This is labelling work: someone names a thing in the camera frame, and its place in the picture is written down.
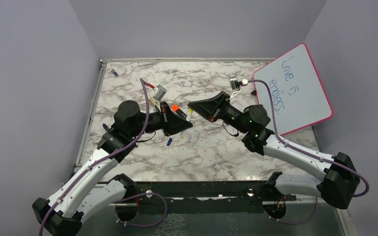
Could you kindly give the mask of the white yellow highlighter pen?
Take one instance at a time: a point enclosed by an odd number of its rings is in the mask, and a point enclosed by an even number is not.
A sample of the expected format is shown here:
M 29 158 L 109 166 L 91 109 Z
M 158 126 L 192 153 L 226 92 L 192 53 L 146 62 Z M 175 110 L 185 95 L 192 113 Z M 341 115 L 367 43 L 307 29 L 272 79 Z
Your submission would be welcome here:
M 186 117 L 186 121 L 190 121 L 191 116 L 192 116 L 192 113 L 193 113 L 193 110 L 192 110 L 192 109 L 189 109 L 188 114 L 187 114 L 187 117 Z

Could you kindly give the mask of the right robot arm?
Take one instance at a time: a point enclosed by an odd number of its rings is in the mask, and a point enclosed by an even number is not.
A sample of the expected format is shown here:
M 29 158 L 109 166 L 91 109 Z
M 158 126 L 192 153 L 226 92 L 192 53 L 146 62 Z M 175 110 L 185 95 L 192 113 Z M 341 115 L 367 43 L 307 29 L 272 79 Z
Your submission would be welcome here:
M 270 117 L 263 105 L 251 105 L 240 111 L 222 91 L 210 99 L 191 101 L 188 107 L 210 122 L 221 119 L 243 133 L 242 142 L 250 152 L 277 158 L 307 172 L 306 176 L 278 175 L 264 186 L 268 199 L 307 195 L 322 198 L 335 208 L 347 209 L 355 197 L 361 177 L 351 158 L 342 152 L 337 155 L 317 152 L 280 137 L 266 127 Z

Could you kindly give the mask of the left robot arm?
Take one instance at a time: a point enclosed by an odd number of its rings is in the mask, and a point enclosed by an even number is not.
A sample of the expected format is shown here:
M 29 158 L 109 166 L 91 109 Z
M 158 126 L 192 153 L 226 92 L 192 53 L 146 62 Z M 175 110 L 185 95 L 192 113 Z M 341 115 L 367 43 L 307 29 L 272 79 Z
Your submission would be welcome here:
M 56 193 L 33 203 L 34 214 L 40 223 L 39 234 L 47 230 L 55 236 L 75 235 L 86 214 L 78 211 L 85 197 L 137 146 L 143 134 L 162 130 L 168 137 L 192 127 L 191 122 L 175 114 L 166 102 L 161 102 L 159 111 L 154 113 L 141 112 L 139 104 L 133 100 L 120 103 L 114 123 L 86 163 Z

